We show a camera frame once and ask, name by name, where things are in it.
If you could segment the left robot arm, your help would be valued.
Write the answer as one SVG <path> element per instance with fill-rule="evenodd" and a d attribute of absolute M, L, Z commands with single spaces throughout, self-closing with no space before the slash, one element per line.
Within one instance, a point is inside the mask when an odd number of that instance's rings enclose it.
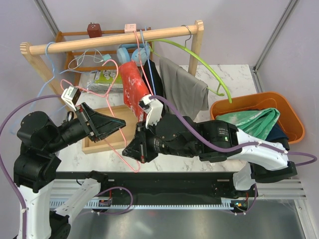
<path fill-rule="evenodd" d="M 124 120 L 96 112 L 85 103 L 68 113 L 60 126 L 42 111 L 23 118 L 17 132 L 20 155 L 13 168 L 13 180 L 22 199 L 18 238 L 69 236 L 71 225 L 84 206 L 96 195 L 106 195 L 110 187 L 106 174 L 92 171 L 65 204 L 51 210 L 51 190 L 61 162 L 57 152 L 86 137 L 92 142 L 104 140 L 125 125 Z"/>

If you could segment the navy blue denim trousers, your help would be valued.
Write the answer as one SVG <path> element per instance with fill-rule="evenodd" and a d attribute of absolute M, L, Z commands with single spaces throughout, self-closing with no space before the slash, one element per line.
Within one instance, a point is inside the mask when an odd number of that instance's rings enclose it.
<path fill-rule="evenodd" d="M 290 146 L 289 146 L 289 138 L 288 136 L 284 133 L 282 128 L 278 123 L 276 123 L 271 131 L 269 132 L 268 136 L 266 137 L 266 141 L 269 142 L 278 142 L 283 145 L 285 150 L 289 151 Z"/>

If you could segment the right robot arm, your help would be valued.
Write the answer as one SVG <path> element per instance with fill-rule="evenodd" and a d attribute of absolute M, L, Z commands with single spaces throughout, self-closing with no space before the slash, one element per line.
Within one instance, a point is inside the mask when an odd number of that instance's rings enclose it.
<path fill-rule="evenodd" d="M 236 159 L 246 165 L 229 178 L 228 185 L 213 183 L 220 197 L 237 199 L 250 193 L 255 183 L 275 183 L 297 175 L 281 143 L 259 140 L 222 120 L 195 123 L 166 114 L 155 126 L 136 124 L 132 141 L 122 155 L 148 163 L 159 154 L 193 158 L 210 163 Z"/>

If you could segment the green tie-dye trousers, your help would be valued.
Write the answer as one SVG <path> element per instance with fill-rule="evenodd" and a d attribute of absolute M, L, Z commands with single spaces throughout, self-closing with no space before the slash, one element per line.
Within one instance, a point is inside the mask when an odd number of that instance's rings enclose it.
<path fill-rule="evenodd" d="M 279 117 L 280 112 L 276 108 L 266 108 L 227 113 L 219 115 L 215 119 L 233 124 L 245 133 L 265 140 Z"/>

